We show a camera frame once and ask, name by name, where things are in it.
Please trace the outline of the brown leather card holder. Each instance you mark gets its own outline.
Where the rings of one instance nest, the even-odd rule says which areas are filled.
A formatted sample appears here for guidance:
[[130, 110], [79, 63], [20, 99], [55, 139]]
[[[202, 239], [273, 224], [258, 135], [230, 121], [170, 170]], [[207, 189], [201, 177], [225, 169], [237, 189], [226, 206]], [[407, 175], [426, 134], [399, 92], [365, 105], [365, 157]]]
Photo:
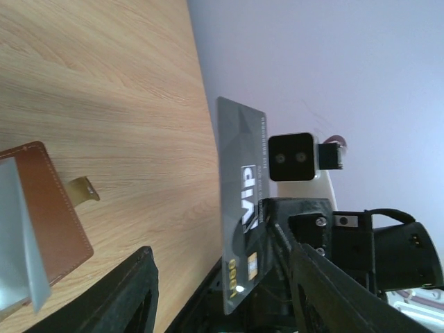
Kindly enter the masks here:
[[42, 142], [1, 152], [1, 310], [32, 303], [86, 262], [93, 248]]

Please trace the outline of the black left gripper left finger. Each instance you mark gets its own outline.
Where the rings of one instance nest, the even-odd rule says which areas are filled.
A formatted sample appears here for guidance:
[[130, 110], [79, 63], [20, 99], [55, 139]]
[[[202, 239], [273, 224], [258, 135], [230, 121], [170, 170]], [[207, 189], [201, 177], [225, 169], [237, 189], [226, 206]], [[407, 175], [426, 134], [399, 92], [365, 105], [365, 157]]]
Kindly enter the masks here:
[[27, 332], [153, 332], [158, 284], [153, 251], [143, 246]]

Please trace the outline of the black VIP card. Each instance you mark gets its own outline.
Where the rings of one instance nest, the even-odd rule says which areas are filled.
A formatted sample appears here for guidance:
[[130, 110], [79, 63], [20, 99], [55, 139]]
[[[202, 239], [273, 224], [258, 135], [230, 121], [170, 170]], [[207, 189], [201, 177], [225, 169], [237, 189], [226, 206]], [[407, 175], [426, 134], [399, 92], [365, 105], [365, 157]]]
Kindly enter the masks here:
[[268, 135], [264, 112], [216, 100], [223, 235], [223, 310], [229, 315], [273, 266], [265, 228], [269, 197]]

